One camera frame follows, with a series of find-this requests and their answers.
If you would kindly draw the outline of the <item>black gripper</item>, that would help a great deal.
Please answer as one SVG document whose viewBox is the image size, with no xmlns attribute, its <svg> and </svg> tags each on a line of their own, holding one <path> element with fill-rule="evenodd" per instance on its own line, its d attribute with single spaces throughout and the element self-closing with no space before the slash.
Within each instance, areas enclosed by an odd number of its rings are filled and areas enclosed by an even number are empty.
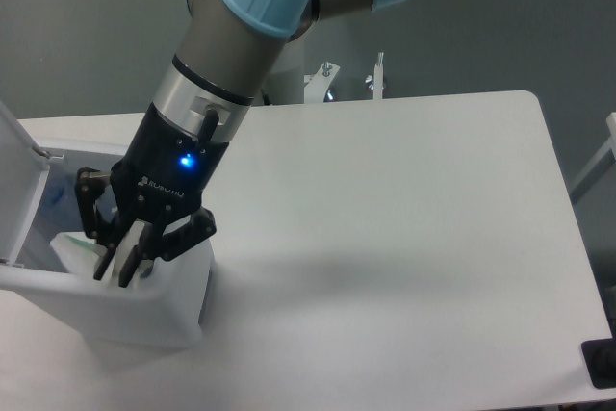
<svg viewBox="0 0 616 411">
<path fill-rule="evenodd" d="M 202 207 L 202 193 L 228 147 L 213 140 L 218 123 L 218 113 L 209 109 L 191 136 L 151 104 L 112 173 L 89 167 L 77 171 L 75 194 L 84 232 L 105 248 L 95 280 L 103 278 L 136 220 L 150 224 L 120 270 L 121 288 L 129 285 L 142 261 L 170 262 L 216 233 L 213 213 Z M 110 185 L 116 213 L 106 221 L 96 202 Z M 187 223 L 165 233 L 168 225 L 185 217 Z"/>
</svg>

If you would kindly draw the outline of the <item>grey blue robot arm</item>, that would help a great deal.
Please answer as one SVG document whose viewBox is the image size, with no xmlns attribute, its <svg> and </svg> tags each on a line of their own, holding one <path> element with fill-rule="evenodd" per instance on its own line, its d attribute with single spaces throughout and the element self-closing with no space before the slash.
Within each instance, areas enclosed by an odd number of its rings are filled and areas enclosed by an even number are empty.
<svg viewBox="0 0 616 411">
<path fill-rule="evenodd" d="M 405 0 L 186 0 L 191 23 L 124 156 L 81 168 L 74 191 L 87 237 L 103 248 L 101 279 L 134 223 L 122 265 L 172 261 L 216 231 L 202 194 L 287 43 L 320 19 Z"/>
</svg>

